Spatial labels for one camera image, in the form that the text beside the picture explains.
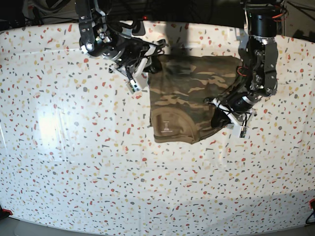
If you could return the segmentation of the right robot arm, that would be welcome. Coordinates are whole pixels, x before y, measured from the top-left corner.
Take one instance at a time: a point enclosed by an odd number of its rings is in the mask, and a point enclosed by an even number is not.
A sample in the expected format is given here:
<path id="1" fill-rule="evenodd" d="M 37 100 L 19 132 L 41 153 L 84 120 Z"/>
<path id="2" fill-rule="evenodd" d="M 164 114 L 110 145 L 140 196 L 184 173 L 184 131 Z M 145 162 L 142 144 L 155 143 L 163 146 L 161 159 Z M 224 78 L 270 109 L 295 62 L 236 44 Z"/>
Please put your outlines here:
<path id="1" fill-rule="evenodd" d="M 110 19 L 110 0 L 77 0 L 75 10 L 79 20 L 80 48 L 91 57 L 103 56 L 116 64 L 116 69 L 129 78 L 137 72 L 158 73 L 161 64 L 158 56 L 167 45 L 164 39 L 148 42 L 140 39 L 145 34 L 144 24 L 130 6 L 132 23 Z"/>

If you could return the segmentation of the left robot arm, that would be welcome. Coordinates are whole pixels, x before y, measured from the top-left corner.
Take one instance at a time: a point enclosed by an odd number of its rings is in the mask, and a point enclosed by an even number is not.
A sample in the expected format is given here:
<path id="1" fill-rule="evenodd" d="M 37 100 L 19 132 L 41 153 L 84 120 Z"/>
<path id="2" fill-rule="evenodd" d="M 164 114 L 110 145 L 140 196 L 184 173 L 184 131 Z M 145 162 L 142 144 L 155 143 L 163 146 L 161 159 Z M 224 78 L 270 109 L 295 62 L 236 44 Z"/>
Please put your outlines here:
<path id="1" fill-rule="evenodd" d="M 242 0 L 244 30 L 248 39 L 241 59 L 243 64 L 236 68 L 238 82 L 219 97 L 207 98 L 215 107 L 211 120 L 213 128 L 228 124 L 245 128 L 250 118 L 256 115 L 253 107 L 262 98 L 277 93 L 276 64 L 278 49 L 275 37 L 278 23 L 285 19 L 288 10 L 281 0 Z"/>

